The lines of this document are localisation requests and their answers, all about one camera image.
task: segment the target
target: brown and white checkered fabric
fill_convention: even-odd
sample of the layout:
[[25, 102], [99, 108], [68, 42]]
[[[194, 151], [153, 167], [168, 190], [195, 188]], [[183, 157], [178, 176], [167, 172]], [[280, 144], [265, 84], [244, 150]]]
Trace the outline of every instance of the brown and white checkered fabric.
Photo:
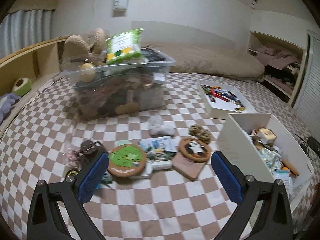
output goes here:
[[[308, 129], [293, 110], [258, 83], [245, 83], [200, 74], [168, 75], [164, 105], [159, 113], [164, 123], [176, 128], [174, 142], [188, 135], [188, 127], [199, 124], [215, 140], [224, 120], [209, 119], [196, 89], [196, 78], [236, 86], [257, 112], [275, 115], [291, 133], [302, 137]], [[63, 180], [65, 142], [79, 147], [86, 139], [100, 140], [108, 150], [118, 140], [137, 143], [149, 138], [147, 120], [151, 111], [93, 121], [81, 121], [74, 91], [62, 79], [40, 94], [9, 126], [0, 142], [1, 213], [20, 239], [26, 239], [27, 219], [38, 179]], [[319, 159], [314, 162], [311, 185], [293, 213], [298, 223], [310, 208], [314, 185], [320, 179]], [[71, 235], [78, 239], [68, 214], [60, 203]], [[102, 186], [84, 205], [97, 228], [107, 239], [213, 239], [225, 225], [236, 205], [232, 203], [210, 164], [191, 182], [176, 171], [154, 172], [151, 179], [116, 179], [111, 188]], [[250, 232], [248, 226], [243, 236]]]

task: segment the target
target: pink cloth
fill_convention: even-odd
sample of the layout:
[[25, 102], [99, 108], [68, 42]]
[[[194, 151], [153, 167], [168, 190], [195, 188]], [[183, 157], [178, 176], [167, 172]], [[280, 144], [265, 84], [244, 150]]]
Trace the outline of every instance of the pink cloth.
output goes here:
[[290, 52], [262, 46], [258, 49], [257, 60], [264, 66], [270, 65], [276, 69], [283, 70], [287, 65], [296, 62], [297, 58]]

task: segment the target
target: green dinosaur coaster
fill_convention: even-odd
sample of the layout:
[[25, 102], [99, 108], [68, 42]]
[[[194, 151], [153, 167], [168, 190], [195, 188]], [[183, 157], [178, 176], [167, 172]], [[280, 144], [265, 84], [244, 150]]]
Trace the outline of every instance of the green dinosaur coaster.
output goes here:
[[146, 154], [137, 145], [120, 145], [109, 153], [108, 171], [117, 177], [131, 177], [143, 171]]

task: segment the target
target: beige plush toy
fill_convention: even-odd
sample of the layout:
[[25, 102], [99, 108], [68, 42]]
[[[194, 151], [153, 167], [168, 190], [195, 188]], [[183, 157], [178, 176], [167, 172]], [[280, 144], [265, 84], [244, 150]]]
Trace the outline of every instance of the beige plush toy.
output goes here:
[[97, 55], [101, 54], [105, 46], [106, 38], [106, 32], [100, 28], [83, 35], [70, 36], [64, 43], [61, 68], [68, 71], [76, 70], [79, 63], [70, 61], [75, 57], [88, 59], [92, 57], [94, 58], [92, 61], [96, 61]]

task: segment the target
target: brown wooden handle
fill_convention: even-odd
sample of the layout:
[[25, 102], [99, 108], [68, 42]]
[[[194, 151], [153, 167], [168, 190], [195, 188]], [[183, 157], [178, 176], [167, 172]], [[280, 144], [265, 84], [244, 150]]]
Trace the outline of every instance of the brown wooden handle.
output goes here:
[[282, 160], [282, 163], [283, 163], [283, 165], [286, 166], [294, 175], [296, 175], [296, 176], [299, 176], [299, 175], [300, 175], [299, 171], [297, 171], [297, 169], [296, 169], [295, 167], [293, 167], [293, 166], [291, 165], [291, 163], [289, 163], [289, 161]]

